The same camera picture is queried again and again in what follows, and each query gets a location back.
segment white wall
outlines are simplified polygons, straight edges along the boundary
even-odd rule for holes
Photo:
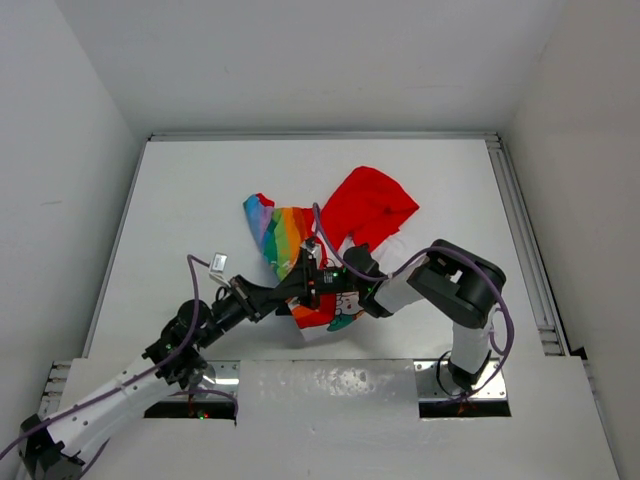
[[[4,448],[82,351],[139,145],[53,0],[0,3],[0,112]]]
[[[621,471],[640,478],[640,2],[568,2],[507,141]]]
[[[564,0],[57,0],[136,132],[496,129]]]

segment white panel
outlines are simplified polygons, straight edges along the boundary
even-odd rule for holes
[[[0,112],[4,448],[82,351],[138,146],[53,0],[0,2]]]
[[[640,417],[629,415],[640,395],[639,25],[634,0],[568,2],[508,135],[571,347],[587,351],[630,479],[640,478]]]
[[[63,403],[123,365],[74,361]],[[140,420],[87,479],[617,479],[580,360],[509,370],[512,417],[420,420],[410,362],[242,362],[237,427]]]
[[[136,131],[487,129],[562,0],[57,0]]]
[[[226,275],[275,276],[242,208],[263,192],[277,205],[321,204],[359,165],[398,180],[421,206],[402,227],[407,257],[445,238],[499,265],[516,322],[513,355],[542,356],[511,233],[482,140],[286,140],[149,143],[129,207],[89,356],[132,358],[191,298],[185,256],[229,254]],[[204,298],[217,285],[199,269]],[[499,341],[504,340],[497,322]],[[248,321],[212,345],[212,359],[437,358],[452,323],[427,301],[391,318],[363,317],[305,343],[290,317]]]

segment cloth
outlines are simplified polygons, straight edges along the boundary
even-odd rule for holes
[[[276,208],[275,203],[261,193],[251,195],[243,206],[259,250],[282,280],[295,264],[302,242],[313,235],[313,211],[302,207]],[[376,255],[376,250],[393,251],[397,256],[397,249],[390,249],[387,239],[397,233],[418,208],[395,180],[374,168],[358,167],[329,198],[321,215],[334,246],[342,246],[342,251],[345,245],[366,243],[382,266],[388,262]],[[323,268],[330,260],[321,245],[320,268]],[[316,310],[291,299],[289,309],[306,339],[340,330],[363,314],[357,293],[323,295]]]
[[[358,167],[322,209],[322,225],[331,245],[350,235],[355,245],[375,250],[420,208],[398,182],[371,167]]]

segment white table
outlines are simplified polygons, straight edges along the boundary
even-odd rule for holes
[[[415,382],[403,359],[438,357],[451,346],[450,321],[427,302],[390,319],[359,319],[312,343],[293,320],[271,317],[239,325],[205,352],[209,359],[241,360],[237,428],[141,420],[113,439],[89,477],[617,478],[579,360],[543,354],[481,139],[148,143],[88,359],[74,362],[63,403],[157,339],[192,296],[187,253],[210,259],[225,252],[230,275],[274,284],[246,224],[248,195],[263,192],[281,206],[322,204],[359,165],[386,172],[420,204],[403,227],[416,247],[444,238],[506,273],[504,296],[517,329],[505,369],[513,416],[418,419]],[[199,278],[211,301],[215,285],[203,270]],[[342,377],[331,377],[354,368],[368,373],[370,393],[352,395]]]

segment red cloth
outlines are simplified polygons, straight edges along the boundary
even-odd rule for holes
[[[322,209],[322,225],[335,248],[351,235],[373,251],[420,208],[398,182],[371,167],[358,167]]]

